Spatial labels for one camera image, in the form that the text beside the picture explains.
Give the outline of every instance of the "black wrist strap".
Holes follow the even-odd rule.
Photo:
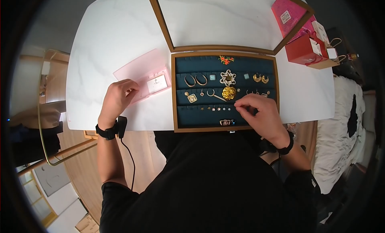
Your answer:
[[[113,125],[112,128],[109,128],[106,130],[101,130],[99,128],[99,125],[96,125],[95,128],[96,128],[96,133],[107,140],[115,139],[115,135],[119,133],[119,125],[117,121],[115,121],[115,124]]]
[[[277,152],[280,154],[280,155],[286,155],[290,152],[290,150],[293,148],[293,145],[294,145],[294,134],[290,131],[287,131],[288,134],[289,134],[289,137],[290,137],[290,144],[289,146],[287,146],[286,148],[282,148],[282,149],[277,149]]]

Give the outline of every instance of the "black shirt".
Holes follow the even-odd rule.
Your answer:
[[[283,184],[240,134],[197,134],[175,144],[141,194],[103,184],[101,233],[315,230],[311,171]]]

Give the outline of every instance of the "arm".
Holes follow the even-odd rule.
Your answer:
[[[116,118],[127,108],[138,90],[138,84],[130,79],[112,83],[108,87],[98,118],[98,126],[101,130],[113,127]],[[97,163],[103,183],[116,182],[127,186],[122,155],[116,139],[106,140],[98,137]]]
[[[248,94],[237,100],[234,106],[249,125],[277,149],[289,146],[290,137],[282,125],[277,104],[274,100],[257,94]],[[256,115],[252,114],[254,109],[258,110]],[[282,161],[290,173],[310,170],[310,161],[296,142],[294,142],[291,151],[282,156]]]

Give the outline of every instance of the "red paper bag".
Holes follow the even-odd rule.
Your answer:
[[[309,66],[329,59],[325,43],[315,35],[306,34],[285,46],[289,62]]]

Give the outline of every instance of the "white marble table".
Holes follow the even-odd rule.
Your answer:
[[[159,4],[175,46],[216,40],[212,44],[271,49],[269,46],[273,47],[282,39],[269,11],[273,1],[159,0]],[[199,17],[199,13],[220,16],[218,20],[192,19]],[[197,24],[207,28],[207,32],[199,33]],[[229,39],[217,40],[213,30],[217,30],[222,38]],[[164,54],[171,71],[171,54],[149,0],[97,0],[91,4],[77,30],[68,66],[66,100],[69,128],[94,130],[105,92],[116,81],[112,73],[155,48]],[[276,55],[276,59],[282,121],[304,122],[333,117],[331,68],[317,70],[290,63],[285,49]],[[127,108],[122,115],[128,118],[126,130],[173,130],[171,89]]]

